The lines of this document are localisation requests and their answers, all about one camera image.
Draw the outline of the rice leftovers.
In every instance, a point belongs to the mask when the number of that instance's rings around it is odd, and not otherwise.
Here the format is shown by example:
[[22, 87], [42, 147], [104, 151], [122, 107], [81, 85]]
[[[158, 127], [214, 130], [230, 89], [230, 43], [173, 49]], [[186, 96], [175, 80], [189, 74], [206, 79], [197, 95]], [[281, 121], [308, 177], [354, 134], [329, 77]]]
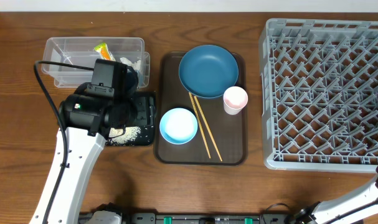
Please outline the rice leftovers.
[[140, 127], [127, 127], [125, 129], [111, 128], [107, 144], [109, 146], [120, 146], [134, 142], [141, 134]]

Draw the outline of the white tissue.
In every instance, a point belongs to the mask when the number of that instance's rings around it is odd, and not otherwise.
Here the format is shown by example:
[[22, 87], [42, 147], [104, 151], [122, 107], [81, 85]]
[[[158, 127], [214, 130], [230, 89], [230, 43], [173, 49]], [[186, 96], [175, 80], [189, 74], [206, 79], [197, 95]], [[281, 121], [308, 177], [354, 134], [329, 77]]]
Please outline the white tissue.
[[141, 70], [141, 60], [137, 60], [136, 62], [132, 62], [126, 57], [120, 58], [121, 63], [126, 64], [127, 66], [131, 66], [134, 70], [140, 71]]

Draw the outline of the light blue bowl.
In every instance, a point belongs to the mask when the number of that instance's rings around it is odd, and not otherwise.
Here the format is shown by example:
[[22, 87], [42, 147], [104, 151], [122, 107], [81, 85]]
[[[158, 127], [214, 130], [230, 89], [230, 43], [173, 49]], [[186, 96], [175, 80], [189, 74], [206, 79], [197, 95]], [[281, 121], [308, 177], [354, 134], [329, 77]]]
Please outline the light blue bowl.
[[197, 134], [197, 118], [185, 108], [174, 108], [163, 114], [159, 130], [167, 142], [176, 145], [185, 144]]

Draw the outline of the green orange snack wrapper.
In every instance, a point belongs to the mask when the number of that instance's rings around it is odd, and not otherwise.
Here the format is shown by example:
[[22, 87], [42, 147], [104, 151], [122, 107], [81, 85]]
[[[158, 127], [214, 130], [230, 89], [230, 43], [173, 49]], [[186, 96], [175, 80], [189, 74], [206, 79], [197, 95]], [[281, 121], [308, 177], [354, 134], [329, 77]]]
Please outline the green orange snack wrapper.
[[94, 51], [98, 52], [103, 60], [115, 61], [113, 54], [108, 50], [108, 46], [104, 42], [94, 47]]

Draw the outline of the white cup pink inside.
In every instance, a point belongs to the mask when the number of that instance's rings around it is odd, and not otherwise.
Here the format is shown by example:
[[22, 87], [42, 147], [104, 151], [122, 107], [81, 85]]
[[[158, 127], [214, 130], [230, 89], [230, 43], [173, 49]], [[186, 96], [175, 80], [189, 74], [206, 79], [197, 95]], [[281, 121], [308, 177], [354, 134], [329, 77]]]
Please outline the white cup pink inside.
[[247, 92], [239, 87], [232, 86], [223, 95], [224, 110], [229, 115], [238, 114], [248, 103]]

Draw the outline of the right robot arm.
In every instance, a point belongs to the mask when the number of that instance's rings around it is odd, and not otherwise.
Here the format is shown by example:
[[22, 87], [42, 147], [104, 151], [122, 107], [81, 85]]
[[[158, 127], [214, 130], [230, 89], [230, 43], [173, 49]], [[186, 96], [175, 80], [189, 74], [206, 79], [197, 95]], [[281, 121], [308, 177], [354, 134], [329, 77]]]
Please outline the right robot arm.
[[365, 185], [334, 200], [316, 202], [285, 223], [355, 223], [378, 214], [378, 166]]

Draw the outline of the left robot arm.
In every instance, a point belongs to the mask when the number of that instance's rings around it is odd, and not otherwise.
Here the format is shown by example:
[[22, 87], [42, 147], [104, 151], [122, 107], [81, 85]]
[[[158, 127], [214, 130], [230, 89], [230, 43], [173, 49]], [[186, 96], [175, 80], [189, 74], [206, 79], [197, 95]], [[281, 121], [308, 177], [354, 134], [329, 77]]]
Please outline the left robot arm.
[[31, 223], [78, 223], [93, 167], [105, 146], [154, 141], [155, 95], [111, 97], [115, 89], [86, 82], [61, 102], [55, 154]]

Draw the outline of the black food waste tray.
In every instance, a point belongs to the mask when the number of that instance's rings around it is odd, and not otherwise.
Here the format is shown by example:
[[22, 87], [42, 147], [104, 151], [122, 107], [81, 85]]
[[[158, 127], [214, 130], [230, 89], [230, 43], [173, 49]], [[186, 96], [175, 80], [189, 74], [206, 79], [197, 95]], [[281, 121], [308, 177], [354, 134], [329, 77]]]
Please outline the black food waste tray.
[[125, 128], [140, 127], [141, 134], [134, 142], [120, 146], [148, 146], [154, 141], [156, 129], [156, 95], [154, 92], [139, 91], [135, 93], [131, 100], [135, 104], [138, 113], [133, 125]]

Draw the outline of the clear plastic waste bin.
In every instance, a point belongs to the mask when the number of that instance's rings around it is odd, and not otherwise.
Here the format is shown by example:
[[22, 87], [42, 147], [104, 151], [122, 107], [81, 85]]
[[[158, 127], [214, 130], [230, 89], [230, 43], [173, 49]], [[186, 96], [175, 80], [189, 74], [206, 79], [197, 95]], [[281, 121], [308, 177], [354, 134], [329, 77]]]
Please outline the clear plastic waste bin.
[[[138, 72], [138, 88], [146, 88], [150, 76], [150, 56], [144, 50], [144, 40], [139, 37], [52, 37], [47, 40], [43, 59], [83, 67], [93, 67], [100, 54], [94, 51], [100, 43], [106, 43], [116, 61], [126, 57], [132, 62], [141, 60]], [[42, 72], [54, 78], [58, 88], [77, 88], [92, 80], [92, 71], [57, 65], [42, 65]]]

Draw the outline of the grey dishwasher rack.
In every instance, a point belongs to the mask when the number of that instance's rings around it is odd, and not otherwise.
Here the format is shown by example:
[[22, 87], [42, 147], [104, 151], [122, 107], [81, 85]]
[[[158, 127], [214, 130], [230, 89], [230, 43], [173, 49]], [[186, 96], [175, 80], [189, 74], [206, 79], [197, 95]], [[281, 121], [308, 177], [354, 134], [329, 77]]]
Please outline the grey dishwasher rack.
[[376, 170], [378, 21], [269, 19], [259, 57], [267, 168]]

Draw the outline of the wooden chopstick right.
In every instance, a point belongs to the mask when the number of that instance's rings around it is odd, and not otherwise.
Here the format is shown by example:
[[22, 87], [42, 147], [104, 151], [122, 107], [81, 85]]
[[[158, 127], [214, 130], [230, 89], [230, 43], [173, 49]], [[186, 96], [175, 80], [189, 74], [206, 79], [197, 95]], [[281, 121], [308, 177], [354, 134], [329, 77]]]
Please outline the wooden chopstick right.
[[223, 160], [222, 160], [222, 156], [220, 155], [219, 149], [218, 149], [218, 147], [217, 147], [217, 145], [216, 145], [216, 142], [215, 142], [214, 137], [213, 137], [213, 135], [212, 135], [212, 131], [210, 130], [210, 127], [209, 127], [209, 125], [208, 125], [208, 122], [207, 122], [207, 120], [206, 120], [206, 117], [205, 117], [205, 115], [204, 115], [204, 112], [203, 112], [203, 110], [202, 110], [202, 108], [201, 108], [201, 105], [200, 105], [200, 103], [199, 103], [199, 100], [197, 99], [197, 96], [193, 96], [193, 99], [194, 99], [194, 101], [196, 102], [196, 105], [197, 105], [197, 107], [198, 107], [198, 109], [199, 109], [199, 111], [200, 111], [200, 114], [201, 114], [201, 116], [202, 116], [202, 119], [204, 120], [204, 124], [205, 124], [205, 126], [206, 126], [206, 128], [207, 128], [207, 131], [208, 131], [209, 136], [210, 136], [210, 138], [211, 138], [211, 140], [212, 140], [212, 143], [213, 143], [213, 145], [214, 145], [214, 147], [215, 147], [215, 150], [217, 151], [218, 157], [219, 157], [220, 161], [222, 162], [222, 161], [223, 161]]

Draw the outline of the wooden chopstick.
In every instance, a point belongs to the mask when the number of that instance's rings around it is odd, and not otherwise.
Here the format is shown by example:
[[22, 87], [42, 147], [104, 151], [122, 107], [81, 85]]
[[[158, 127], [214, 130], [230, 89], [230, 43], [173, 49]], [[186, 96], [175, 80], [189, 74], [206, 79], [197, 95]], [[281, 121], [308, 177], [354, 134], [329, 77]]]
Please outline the wooden chopstick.
[[216, 145], [216, 142], [215, 142], [214, 137], [213, 137], [213, 135], [212, 135], [212, 131], [210, 130], [210, 127], [209, 127], [209, 125], [208, 125], [208, 122], [207, 122], [207, 120], [206, 120], [206, 117], [205, 117], [205, 115], [204, 115], [204, 112], [203, 112], [203, 110], [202, 110], [202, 108], [201, 108], [201, 105], [200, 105], [200, 103], [199, 103], [199, 100], [197, 99], [197, 96], [193, 96], [193, 99], [194, 99], [194, 101], [196, 102], [196, 105], [197, 105], [197, 107], [198, 107], [198, 109], [199, 109], [199, 111], [200, 111], [200, 114], [201, 114], [201, 116], [202, 116], [202, 119], [204, 120], [204, 124], [205, 124], [205, 126], [206, 126], [206, 128], [207, 128], [207, 131], [208, 131], [209, 136], [210, 136], [210, 138], [211, 138], [211, 140], [212, 140], [212, 143], [213, 143], [213, 145], [214, 145], [214, 147], [215, 147], [215, 150], [217, 151], [218, 157], [219, 157], [220, 161], [222, 162], [222, 161], [223, 161], [223, 160], [222, 160], [222, 156], [220, 155], [219, 149], [218, 149], [218, 147], [217, 147], [217, 145]]
[[205, 145], [208, 157], [209, 157], [209, 159], [211, 159], [208, 143], [207, 143], [207, 140], [206, 140], [206, 137], [205, 137], [205, 134], [204, 134], [204, 130], [202, 128], [202, 124], [201, 124], [201, 121], [200, 121], [200, 118], [199, 118], [199, 114], [197, 112], [196, 104], [194, 102], [194, 97], [193, 97], [193, 95], [192, 95], [191, 92], [189, 92], [189, 97], [190, 97], [190, 100], [191, 100], [191, 104], [192, 104], [192, 107], [193, 107], [193, 110], [194, 110], [194, 113], [195, 113], [195, 116], [196, 116], [196, 120], [197, 120], [199, 129], [200, 129], [200, 132], [201, 132], [201, 136], [202, 136], [202, 139], [203, 139], [203, 142], [204, 142], [204, 145]]

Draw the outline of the wooden chopstick left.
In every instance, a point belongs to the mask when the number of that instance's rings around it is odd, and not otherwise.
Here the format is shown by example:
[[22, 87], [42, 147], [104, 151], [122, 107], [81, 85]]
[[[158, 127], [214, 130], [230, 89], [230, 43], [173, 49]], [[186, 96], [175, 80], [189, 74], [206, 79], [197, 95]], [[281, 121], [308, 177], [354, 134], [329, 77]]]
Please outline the wooden chopstick left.
[[191, 92], [189, 92], [189, 97], [190, 97], [190, 100], [191, 100], [191, 104], [192, 104], [192, 107], [193, 107], [193, 110], [194, 110], [194, 113], [195, 113], [195, 116], [196, 116], [196, 120], [197, 120], [199, 129], [200, 129], [200, 132], [201, 132], [201, 136], [202, 136], [202, 139], [203, 139], [203, 142], [204, 142], [204, 145], [205, 145], [208, 157], [209, 157], [209, 159], [211, 159], [208, 143], [207, 143], [207, 140], [206, 140], [206, 137], [205, 137], [205, 134], [204, 134], [204, 130], [202, 128], [202, 124], [201, 124], [201, 121], [200, 121], [200, 118], [199, 118], [199, 114], [197, 112], [196, 104], [194, 102], [194, 97], [193, 97], [193, 95], [192, 95]]

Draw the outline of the dark blue plate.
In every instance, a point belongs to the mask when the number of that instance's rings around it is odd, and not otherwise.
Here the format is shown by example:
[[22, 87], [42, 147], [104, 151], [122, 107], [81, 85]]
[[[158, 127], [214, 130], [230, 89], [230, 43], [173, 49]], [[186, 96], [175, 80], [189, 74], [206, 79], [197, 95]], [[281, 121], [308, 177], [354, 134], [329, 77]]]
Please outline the dark blue plate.
[[200, 45], [184, 54], [179, 64], [183, 87], [200, 98], [218, 98], [239, 78], [235, 57], [217, 45]]

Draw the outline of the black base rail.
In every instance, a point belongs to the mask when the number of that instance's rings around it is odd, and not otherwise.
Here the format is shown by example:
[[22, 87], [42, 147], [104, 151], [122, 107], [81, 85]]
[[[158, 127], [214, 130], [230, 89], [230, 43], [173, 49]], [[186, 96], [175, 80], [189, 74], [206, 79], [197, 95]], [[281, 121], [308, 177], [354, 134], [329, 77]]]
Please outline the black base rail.
[[140, 210], [129, 213], [109, 203], [102, 204], [90, 213], [81, 213], [78, 223], [121, 223], [121, 224], [257, 224], [288, 222], [287, 214], [173, 214], [158, 213], [156, 210]]

